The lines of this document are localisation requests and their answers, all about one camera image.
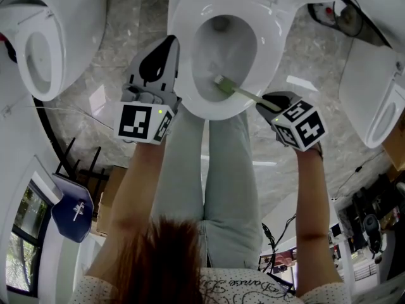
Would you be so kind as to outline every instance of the window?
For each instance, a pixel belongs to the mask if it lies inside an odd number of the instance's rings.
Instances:
[[[7,289],[37,296],[39,261],[52,203],[31,181],[14,220],[7,249]]]

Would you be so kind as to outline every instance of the leg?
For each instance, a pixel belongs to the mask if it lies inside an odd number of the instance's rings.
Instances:
[[[167,137],[165,158],[151,217],[201,221],[201,143],[204,120],[182,105]]]
[[[256,269],[262,232],[245,112],[209,123],[209,155],[204,219],[211,264]]]

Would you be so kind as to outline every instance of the toilet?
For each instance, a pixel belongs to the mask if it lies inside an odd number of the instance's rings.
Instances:
[[[298,8],[334,0],[169,0],[168,34],[180,44],[175,92],[193,114],[224,120],[251,106],[227,96],[217,75],[257,96],[269,86]]]
[[[0,33],[15,50],[23,83],[41,101],[81,76],[105,23],[106,0],[0,0]]]
[[[339,99],[364,144],[373,149],[391,133],[405,109],[405,56],[359,39],[340,81]]]

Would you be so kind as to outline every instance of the white shirt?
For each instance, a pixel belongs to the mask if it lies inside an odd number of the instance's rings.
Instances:
[[[113,286],[98,278],[83,277],[71,304],[98,304],[112,300]],[[350,304],[348,288],[342,282],[327,284],[301,298],[285,293],[268,275],[251,269],[201,269],[201,293],[207,304]]]

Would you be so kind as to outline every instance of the floor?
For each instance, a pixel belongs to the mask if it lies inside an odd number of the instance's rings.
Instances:
[[[168,0],[109,0],[107,27],[100,50],[85,73],[55,100],[51,108],[80,108],[107,126],[113,125],[114,102],[121,98],[125,70],[137,51],[166,35]],[[336,204],[350,201],[350,194],[371,184],[389,168],[382,149],[370,150],[351,127],[338,99],[342,76],[352,40],[340,32],[315,23],[306,7],[301,8],[287,38],[285,52],[268,91],[294,91],[321,109],[329,128],[323,141],[325,172],[331,198]],[[292,84],[294,78],[312,83],[308,88]],[[258,115],[248,109],[251,146],[263,216],[270,213],[285,197],[297,192],[297,163],[294,152],[275,141],[275,133]],[[75,145],[71,162],[81,159],[88,168],[96,148],[102,147],[96,170],[112,165],[126,167],[134,144],[114,139],[112,131],[78,113],[47,110],[51,125],[62,148],[73,137]],[[208,132],[204,134],[202,154],[208,155]],[[342,188],[339,187],[365,161]],[[202,160],[202,183],[208,172],[208,161]]]

